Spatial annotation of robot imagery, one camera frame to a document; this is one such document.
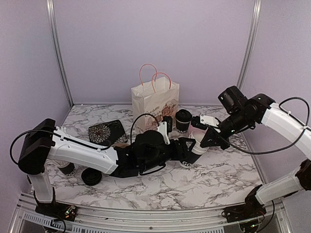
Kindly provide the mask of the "stack of paper cups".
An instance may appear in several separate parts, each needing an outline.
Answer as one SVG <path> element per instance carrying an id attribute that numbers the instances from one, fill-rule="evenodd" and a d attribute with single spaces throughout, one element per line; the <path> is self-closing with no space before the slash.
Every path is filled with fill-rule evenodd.
<path id="1" fill-rule="evenodd" d="M 201 147 L 201 141 L 204 137 L 203 132 L 192 131 L 188 138 L 181 138 L 184 148 L 183 158 L 179 161 L 184 168 L 190 168 L 192 165 L 207 152 L 209 147 Z"/>

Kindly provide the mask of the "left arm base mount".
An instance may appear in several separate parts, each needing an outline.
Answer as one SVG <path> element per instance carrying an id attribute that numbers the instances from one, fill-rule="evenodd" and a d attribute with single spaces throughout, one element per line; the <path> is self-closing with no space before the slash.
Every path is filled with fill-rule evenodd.
<path id="1" fill-rule="evenodd" d="M 50 216 L 50 217 L 56 217 L 61 220 L 67 220 L 67 221 L 75 221 L 76 218 L 76 212 L 77 207 L 72 204 L 65 204 L 57 202 L 55 199 L 55 189 L 52 188 L 52 201 L 51 203 L 43 203 L 39 202 L 39 200 L 36 198 L 36 194 L 34 191 L 34 198 L 36 201 L 36 208 L 35 212 Z"/>

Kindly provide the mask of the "black cup lid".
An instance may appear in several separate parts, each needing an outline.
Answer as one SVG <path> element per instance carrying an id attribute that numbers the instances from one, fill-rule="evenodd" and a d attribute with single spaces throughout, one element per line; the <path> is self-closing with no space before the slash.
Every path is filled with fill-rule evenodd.
<path id="1" fill-rule="evenodd" d="M 180 109 L 175 114 L 175 119 L 182 123 L 190 122 L 192 119 L 192 114 L 188 110 Z"/>

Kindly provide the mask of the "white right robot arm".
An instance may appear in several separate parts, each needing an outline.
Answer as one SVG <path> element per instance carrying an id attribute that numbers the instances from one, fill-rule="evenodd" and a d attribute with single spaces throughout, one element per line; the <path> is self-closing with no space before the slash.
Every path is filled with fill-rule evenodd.
<path id="1" fill-rule="evenodd" d="M 302 123 L 265 94 L 248 99 L 236 86 L 227 88 L 218 99 L 229 117 L 216 126 L 208 126 L 201 147 L 219 146 L 225 150 L 232 145 L 230 136 L 262 124 L 290 142 L 284 147 L 285 150 L 296 146 L 306 156 L 300 167 L 292 172 L 254 188 L 241 206 L 244 217 L 252 217 L 260 207 L 274 199 L 311 189 L 311 129 L 308 122 Z"/>

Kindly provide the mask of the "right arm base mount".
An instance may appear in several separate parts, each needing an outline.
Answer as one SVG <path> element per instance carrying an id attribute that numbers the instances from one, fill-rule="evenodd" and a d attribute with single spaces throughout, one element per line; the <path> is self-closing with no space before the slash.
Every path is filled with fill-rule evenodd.
<path id="1" fill-rule="evenodd" d="M 267 212 L 263 204 L 260 204 L 255 195 L 259 188 L 255 187 L 244 199 L 244 204 L 234 205 L 226 207 L 222 211 L 222 217 L 226 218 L 227 222 L 235 222 L 240 220 L 246 220 L 249 218 L 255 218 L 258 216 L 264 216 Z"/>

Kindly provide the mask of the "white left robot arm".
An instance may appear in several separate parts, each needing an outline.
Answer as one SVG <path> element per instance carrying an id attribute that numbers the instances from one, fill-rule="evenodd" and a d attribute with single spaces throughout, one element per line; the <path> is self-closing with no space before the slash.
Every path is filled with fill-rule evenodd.
<path id="1" fill-rule="evenodd" d="M 186 137 L 169 139 L 166 123 L 161 122 L 156 130 L 138 134 L 125 148 L 101 146 L 67 134 L 50 118 L 19 137 L 24 137 L 24 142 L 16 164 L 28 175 L 37 203 L 51 216 L 57 216 L 62 209 L 45 171 L 46 160 L 65 161 L 112 177 L 128 178 L 148 175 L 155 167 L 163 169 L 170 160 L 181 161 L 196 143 Z"/>

